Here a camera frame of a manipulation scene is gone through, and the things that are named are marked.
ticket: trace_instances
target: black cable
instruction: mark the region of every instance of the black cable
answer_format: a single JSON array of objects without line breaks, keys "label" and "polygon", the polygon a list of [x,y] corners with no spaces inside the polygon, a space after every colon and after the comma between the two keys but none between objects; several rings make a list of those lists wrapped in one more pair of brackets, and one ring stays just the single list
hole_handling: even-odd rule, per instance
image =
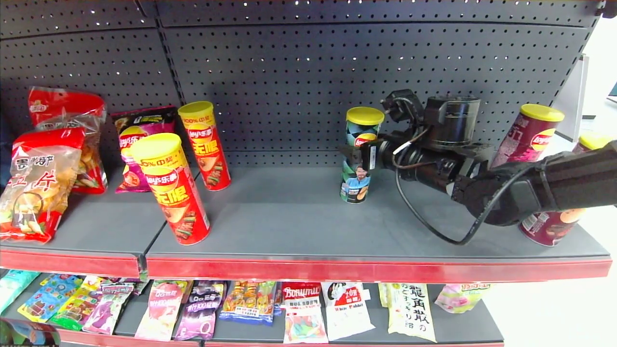
[{"label": "black cable", "polygon": [[[402,158],[405,156],[405,154],[407,153],[408,150],[409,150],[409,147],[407,147],[405,149],[405,152],[402,153],[401,156],[399,156],[399,162],[398,162],[399,165],[400,165],[400,162],[401,162]],[[424,224],[424,226],[431,233],[435,234],[440,239],[442,239],[442,240],[444,240],[444,241],[446,241],[448,243],[452,243],[453,245],[462,246],[462,245],[466,245],[471,240],[471,238],[476,234],[476,232],[478,231],[478,228],[480,227],[480,225],[482,225],[482,223],[484,223],[484,221],[486,220],[486,217],[489,215],[489,213],[491,213],[491,211],[493,210],[493,207],[495,207],[495,204],[499,201],[499,198],[501,197],[501,195],[503,195],[503,193],[512,185],[512,183],[516,182],[517,179],[519,179],[521,176],[523,176],[524,174],[526,174],[527,172],[529,172],[533,168],[535,168],[533,165],[527,166],[526,168],[520,170],[519,172],[515,173],[512,177],[510,177],[510,179],[508,179],[493,194],[493,196],[491,197],[491,200],[489,201],[489,203],[484,206],[484,209],[482,210],[482,213],[480,213],[480,215],[476,218],[475,222],[473,222],[473,225],[471,226],[469,231],[467,231],[467,234],[465,235],[465,237],[463,237],[463,239],[460,240],[460,241],[457,241],[457,240],[454,240],[452,238],[449,238],[449,237],[445,236],[444,234],[442,234],[441,232],[439,232],[439,230],[435,229],[429,222],[426,221],[426,219],[424,219],[424,217],[422,217],[420,215],[420,213],[418,211],[416,211],[416,209],[413,207],[413,205],[409,202],[409,200],[405,196],[405,193],[403,192],[403,189],[400,186],[400,177],[399,177],[400,175],[399,175],[399,168],[398,167],[394,171],[394,174],[396,175],[396,179],[395,179],[396,180],[396,188],[399,190],[400,197],[403,198],[403,201],[405,202],[407,207],[409,207],[409,209],[411,210],[413,215],[416,216],[416,218],[422,224]]]}]

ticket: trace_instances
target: yellow lid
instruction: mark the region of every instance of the yellow lid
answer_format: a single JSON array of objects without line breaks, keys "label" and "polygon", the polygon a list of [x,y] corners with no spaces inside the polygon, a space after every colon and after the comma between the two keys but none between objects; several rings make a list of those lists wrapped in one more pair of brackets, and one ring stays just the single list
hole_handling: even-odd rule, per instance
[{"label": "yellow lid", "polygon": [[592,151],[606,146],[611,141],[613,141],[611,137],[595,132],[585,132],[579,136],[579,143]]},{"label": "yellow lid", "polygon": [[167,157],[180,148],[182,140],[174,133],[160,133],[140,138],[131,145],[131,154],[139,164],[160,157]]},{"label": "yellow lid", "polygon": [[385,115],[372,107],[353,107],[347,111],[347,120],[359,125],[377,125],[384,121]]},{"label": "yellow lid", "polygon": [[201,114],[211,114],[214,111],[214,105],[210,101],[195,101],[186,104],[178,109],[180,116],[197,116]]},{"label": "yellow lid", "polygon": [[525,104],[521,106],[521,113],[527,117],[543,120],[544,122],[561,122],[566,115],[562,111],[549,106]]}]

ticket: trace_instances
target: pink snack bag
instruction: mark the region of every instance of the pink snack bag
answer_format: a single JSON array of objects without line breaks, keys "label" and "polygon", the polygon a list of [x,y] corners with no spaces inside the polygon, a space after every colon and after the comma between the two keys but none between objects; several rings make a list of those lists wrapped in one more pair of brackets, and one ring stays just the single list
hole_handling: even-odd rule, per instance
[{"label": "pink snack bag", "polygon": [[154,281],[150,289],[148,309],[141,318],[135,337],[143,340],[169,341],[186,287],[186,281]]}]

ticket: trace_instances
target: snack bag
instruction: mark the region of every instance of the snack bag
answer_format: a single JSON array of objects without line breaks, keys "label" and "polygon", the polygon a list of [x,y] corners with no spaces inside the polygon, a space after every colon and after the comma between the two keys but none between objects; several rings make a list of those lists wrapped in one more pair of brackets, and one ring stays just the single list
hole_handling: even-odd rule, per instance
[{"label": "snack bag", "polygon": [[0,278],[0,313],[9,307],[40,274],[34,271],[9,270],[3,278]]},{"label": "snack bag", "polygon": [[212,339],[216,311],[225,294],[225,284],[216,281],[195,282],[190,292],[188,304],[180,319],[175,340],[188,340],[199,337],[202,340]]},{"label": "snack bag", "polygon": [[283,343],[328,343],[321,316],[319,283],[283,283],[285,336]]},{"label": "snack bag", "polygon": [[94,311],[84,323],[82,330],[111,335],[120,313],[133,292],[132,283],[116,283],[102,289],[102,296]]},{"label": "snack bag", "polygon": [[366,308],[364,286],[360,282],[323,282],[326,321],[330,341],[375,329]]},{"label": "snack bag", "polygon": [[272,325],[276,282],[233,281],[218,318]]},{"label": "snack bag", "polygon": [[81,285],[73,275],[53,275],[17,312],[32,322],[45,323]]},{"label": "snack bag", "polygon": [[118,140],[120,154],[126,163],[122,175],[124,181],[116,189],[116,193],[127,191],[150,191],[150,186],[139,165],[131,154],[131,145],[140,138],[158,133],[173,133],[173,126],[178,115],[175,106],[154,107],[129,112],[112,114]]},{"label": "snack bag", "polygon": [[139,323],[135,338],[169,341],[185,290],[185,281],[154,281],[150,289],[148,309]]},{"label": "snack bag", "polygon": [[450,313],[463,313],[472,309],[489,289],[488,283],[445,285],[435,304]]},{"label": "snack bag", "polygon": [[387,332],[419,337],[437,343],[426,285],[419,283],[387,285],[390,298]]},{"label": "snack bag", "polygon": [[107,176],[99,155],[101,127],[107,117],[103,99],[98,95],[79,91],[35,86],[30,88],[28,107],[32,124],[37,130],[75,127],[86,130],[85,145],[73,191],[85,194],[105,193]]},{"label": "snack bag", "polygon": [[100,277],[86,276],[77,291],[51,318],[51,322],[66,329],[81,331],[101,298],[97,290],[102,280]]},{"label": "snack bag", "polygon": [[0,197],[0,240],[48,242],[75,183],[84,129],[26,133],[13,145],[12,177]]}]

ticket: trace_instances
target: red snack bag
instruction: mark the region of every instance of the red snack bag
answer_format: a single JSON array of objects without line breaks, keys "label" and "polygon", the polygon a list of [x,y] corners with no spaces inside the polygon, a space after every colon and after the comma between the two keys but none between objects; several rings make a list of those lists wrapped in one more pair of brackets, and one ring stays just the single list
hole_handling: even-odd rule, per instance
[{"label": "red snack bag", "polygon": [[101,127],[107,117],[103,99],[94,94],[34,86],[28,95],[28,109],[37,130],[82,127],[86,141],[73,191],[103,194],[107,176],[99,155]]},{"label": "red snack bag", "polygon": [[12,175],[0,196],[0,240],[48,242],[75,184],[85,129],[31,132],[13,144]]}]

